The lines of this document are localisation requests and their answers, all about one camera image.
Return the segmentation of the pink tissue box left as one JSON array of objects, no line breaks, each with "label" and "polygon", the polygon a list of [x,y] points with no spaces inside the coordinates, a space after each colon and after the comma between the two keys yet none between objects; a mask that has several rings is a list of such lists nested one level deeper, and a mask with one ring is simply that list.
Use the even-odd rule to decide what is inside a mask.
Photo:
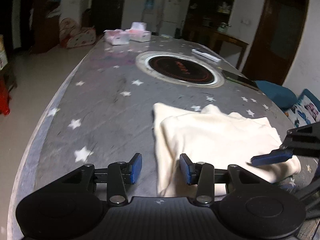
[{"label": "pink tissue box left", "polygon": [[113,46],[127,45],[130,43],[130,35],[121,29],[105,30],[104,40]]}]

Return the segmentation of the white remote control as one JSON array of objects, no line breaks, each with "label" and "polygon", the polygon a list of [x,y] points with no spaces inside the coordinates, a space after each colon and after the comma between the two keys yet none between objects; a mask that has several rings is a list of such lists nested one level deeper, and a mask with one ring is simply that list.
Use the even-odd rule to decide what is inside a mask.
[{"label": "white remote control", "polygon": [[210,55],[210,54],[205,53],[205,52],[201,52],[201,51],[199,51],[199,50],[197,50],[197,49],[192,49],[191,52],[192,52],[193,54],[195,54],[195,55],[204,57],[204,58],[206,58],[206,59],[208,59],[208,60],[210,60],[210,61],[216,62],[216,63],[219,63],[219,62],[221,61],[220,58],[215,57],[215,56]]}]

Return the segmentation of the white refrigerator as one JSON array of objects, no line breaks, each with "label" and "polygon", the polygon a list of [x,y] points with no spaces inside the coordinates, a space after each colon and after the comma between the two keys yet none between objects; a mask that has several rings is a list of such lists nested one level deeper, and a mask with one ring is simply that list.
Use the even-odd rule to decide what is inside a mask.
[{"label": "white refrigerator", "polygon": [[163,0],[159,35],[174,37],[180,14],[180,0]]}]

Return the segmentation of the blue sofa cushion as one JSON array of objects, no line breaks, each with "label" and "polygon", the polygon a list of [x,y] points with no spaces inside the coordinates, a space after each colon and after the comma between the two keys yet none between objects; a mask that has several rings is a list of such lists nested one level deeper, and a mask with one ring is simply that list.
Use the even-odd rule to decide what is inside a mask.
[{"label": "blue sofa cushion", "polygon": [[255,81],[257,87],[281,110],[287,110],[297,102],[297,96],[290,89],[268,81]]}]

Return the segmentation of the cream white garment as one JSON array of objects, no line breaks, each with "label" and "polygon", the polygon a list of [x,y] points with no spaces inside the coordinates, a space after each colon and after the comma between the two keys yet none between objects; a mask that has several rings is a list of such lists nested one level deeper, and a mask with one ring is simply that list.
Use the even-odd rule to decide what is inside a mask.
[{"label": "cream white garment", "polygon": [[236,112],[225,114],[214,105],[192,112],[163,103],[154,104],[153,113],[157,194],[161,197],[195,194],[195,187],[183,182],[179,170],[182,153],[194,163],[209,163],[217,169],[239,165],[269,183],[301,171],[297,156],[278,164],[252,166],[253,156],[269,154],[281,145],[277,130],[266,117],[251,119]]}]

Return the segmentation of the pink tissue box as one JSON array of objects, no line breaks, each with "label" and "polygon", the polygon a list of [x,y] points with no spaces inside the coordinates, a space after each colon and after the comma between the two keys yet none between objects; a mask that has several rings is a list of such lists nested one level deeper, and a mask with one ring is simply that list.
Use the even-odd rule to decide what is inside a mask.
[{"label": "pink tissue box", "polygon": [[151,32],[146,29],[144,22],[132,22],[131,28],[125,30],[129,34],[130,40],[136,42],[149,42],[151,40]]},{"label": "pink tissue box", "polygon": [[130,43],[130,35],[121,29],[105,30],[104,40],[113,46],[127,45]]}]

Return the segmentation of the black smartphone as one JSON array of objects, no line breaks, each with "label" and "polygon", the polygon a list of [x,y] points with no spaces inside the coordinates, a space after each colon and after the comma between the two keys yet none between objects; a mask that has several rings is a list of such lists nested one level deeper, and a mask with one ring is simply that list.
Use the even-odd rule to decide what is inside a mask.
[{"label": "black smartphone", "polygon": [[232,81],[234,83],[238,83],[240,85],[246,86],[248,88],[259,90],[257,84],[254,81],[249,80],[246,77],[228,72],[226,70],[222,70],[222,75],[225,79]]}]

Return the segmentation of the pink tissue box right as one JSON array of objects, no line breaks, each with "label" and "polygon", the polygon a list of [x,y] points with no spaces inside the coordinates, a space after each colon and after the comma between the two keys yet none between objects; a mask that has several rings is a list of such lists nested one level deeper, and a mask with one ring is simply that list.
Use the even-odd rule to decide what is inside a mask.
[{"label": "pink tissue box right", "polygon": [[146,29],[144,22],[132,22],[131,28],[125,30],[129,34],[130,40],[136,42],[149,42],[151,40],[151,32]]}]

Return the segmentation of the water dispenser with bottle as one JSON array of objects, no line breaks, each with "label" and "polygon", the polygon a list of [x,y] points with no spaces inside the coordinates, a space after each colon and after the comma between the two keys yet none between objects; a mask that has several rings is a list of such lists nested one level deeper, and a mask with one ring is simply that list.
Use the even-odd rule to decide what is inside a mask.
[{"label": "water dispenser with bottle", "polygon": [[155,0],[145,0],[141,21],[146,24],[146,30],[152,31],[155,20]]}]

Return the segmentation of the dark wooden side table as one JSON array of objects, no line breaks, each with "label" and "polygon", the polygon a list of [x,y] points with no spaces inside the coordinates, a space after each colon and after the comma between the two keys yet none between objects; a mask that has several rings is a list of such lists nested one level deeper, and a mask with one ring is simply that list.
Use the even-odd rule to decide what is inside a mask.
[{"label": "dark wooden side table", "polygon": [[213,31],[209,42],[209,48],[219,55],[221,54],[221,49],[223,48],[223,46],[225,46],[226,48],[237,48],[238,50],[240,50],[240,55],[235,65],[236,69],[240,68],[248,45],[249,44],[247,42],[240,40],[239,38],[217,30]]}]

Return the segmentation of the round black induction cooktop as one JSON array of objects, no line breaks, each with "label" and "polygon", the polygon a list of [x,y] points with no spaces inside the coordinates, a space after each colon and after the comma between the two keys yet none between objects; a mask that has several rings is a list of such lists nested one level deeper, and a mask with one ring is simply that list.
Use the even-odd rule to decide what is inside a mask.
[{"label": "round black induction cooktop", "polygon": [[137,55],[136,66],[149,76],[177,85],[217,88],[225,83],[220,72],[194,56],[146,51]]}]

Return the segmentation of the small clear plastic box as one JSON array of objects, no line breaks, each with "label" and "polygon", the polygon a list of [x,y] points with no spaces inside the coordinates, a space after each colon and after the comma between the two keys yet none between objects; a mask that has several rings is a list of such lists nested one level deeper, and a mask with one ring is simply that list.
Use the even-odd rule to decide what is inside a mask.
[{"label": "small clear plastic box", "polygon": [[165,34],[160,35],[160,37],[162,37],[162,38],[166,38],[166,39],[170,39],[170,38],[172,38],[170,35],[165,35]]}]

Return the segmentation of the red plastic stool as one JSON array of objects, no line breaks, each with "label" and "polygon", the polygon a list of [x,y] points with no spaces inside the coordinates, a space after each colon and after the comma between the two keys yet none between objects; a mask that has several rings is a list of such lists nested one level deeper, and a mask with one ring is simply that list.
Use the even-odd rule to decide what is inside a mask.
[{"label": "red plastic stool", "polygon": [[11,97],[5,86],[3,77],[0,79],[0,113],[3,115],[10,114],[9,101]]}]

